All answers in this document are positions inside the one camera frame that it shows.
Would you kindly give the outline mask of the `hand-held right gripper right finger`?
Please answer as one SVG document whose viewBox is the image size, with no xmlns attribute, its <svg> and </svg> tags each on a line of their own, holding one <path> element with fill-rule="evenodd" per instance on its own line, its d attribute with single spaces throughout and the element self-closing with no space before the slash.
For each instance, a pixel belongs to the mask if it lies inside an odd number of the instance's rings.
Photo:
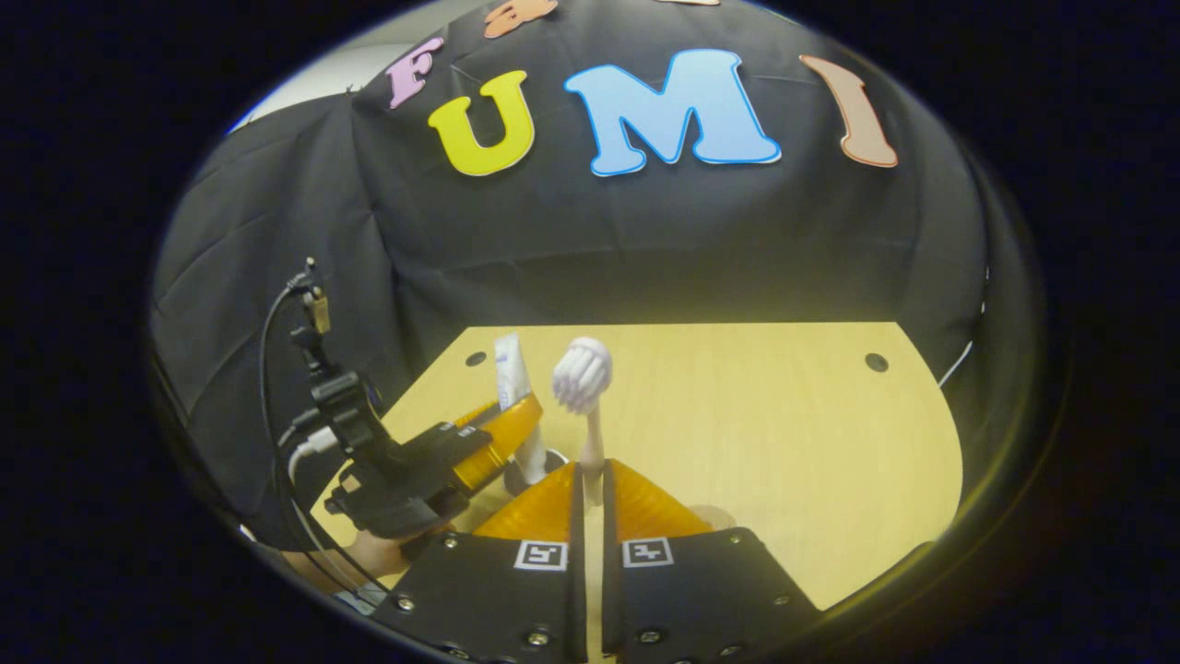
<svg viewBox="0 0 1180 664">
<path fill-rule="evenodd" d="M 620 663 L 775 663 L 820 611 L 753 530 L 716 528 L 618 459 L 603 475 L 602 647 Z"/>
</svg>

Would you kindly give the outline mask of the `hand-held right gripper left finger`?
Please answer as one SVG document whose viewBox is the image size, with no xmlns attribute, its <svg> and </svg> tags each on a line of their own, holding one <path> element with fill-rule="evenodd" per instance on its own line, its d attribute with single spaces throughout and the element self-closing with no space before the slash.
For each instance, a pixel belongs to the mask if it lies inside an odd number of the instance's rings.
<svg viewBox="0 0 1180 664">
<path fill-rule="evenodd" d="M 473 533 L 442 532 L 372 622 L 437 660 L 584 663 L 583 478 L 564 464 Z"/>
</svg>

